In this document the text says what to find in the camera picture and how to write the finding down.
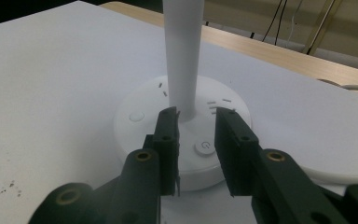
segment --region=round button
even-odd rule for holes
[[[199,139],[194,145],[194,149],[200,156],[206,157],[214,154],[214,145],[211,139]]]
[[[145,117],[145,114],[142,112],[132,112],[130,114],[130,120],[133,122],[141,121]]]

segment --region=wooden surface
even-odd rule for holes
[[[140,21],[163,26],[163,16],[157,12],[120,2],[106,3],[101,5],[101,7],[111,9]],[[202,27],[201,38],[206,42],[276,64],[304,76],[327,79],[339,85],[358,85],[358,69],[346,65],[332,63],[290,49],[283,49],[207,26]]]

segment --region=white round object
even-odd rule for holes
[[[181,190],[205,189],[224,180],[217,154],[209,151],[214,145],[218,106],[237,111],[249,126],[251,124],[245,102],[231,88],[214,79],[198,76],[195,101],[196,116],[179,122]],[[167,107],[167,77],[146,82],[124,99],[114,117],[114,147],[122,161],[133,150],[142,148],[146,135],[155,131],[158,113]],[[203,142],[208,142],[211,148],[200,146],[202,149],[197,150],[197,144]]]

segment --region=black cable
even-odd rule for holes
[[[266,34],[264,35],[262,42],[264,42],[264,40],[266,39],[266,36],[267,36],[267,34],[269,33],[269,29],[271,29],[272,23],[274,23],[274,21],[275,21],[275,17],[277,16],[278,10],[279,10],[279,8],[281,7],[281,3],[282,3],[282,0],[281,0],[281,2],[279,2],[279,5],[278,5],[278,7],[277,7],[277,10],[275,11],[275,15],[274,15],[274,17],[272,18],[271,24],[269,25],[269,28],[268,28]]]
[[[287,0],[284,0],[283,9],[282,9],[281,16],[279,18],[279,23],[278,23],[278,31],[277,31],[277,35],[275,36],[275,46],[277,45],[279,31],[281,30],[282,16],[283,16],[284,9],[286,8],[286,3],[287,3]]]

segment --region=round white base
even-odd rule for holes
[[[251,124],[249,110],[235,91],[214,79],[198,76],[196,116],[179,122],[181,190],[205,189],[224,180],[214,151],[218,106],[237,111]],[[114,117],[114,147],[122,161],[133,150],[142,148],[146,135],[155,131],[158,113],[167,107],[170,107],[167,77],[146,82],[124,99]]]

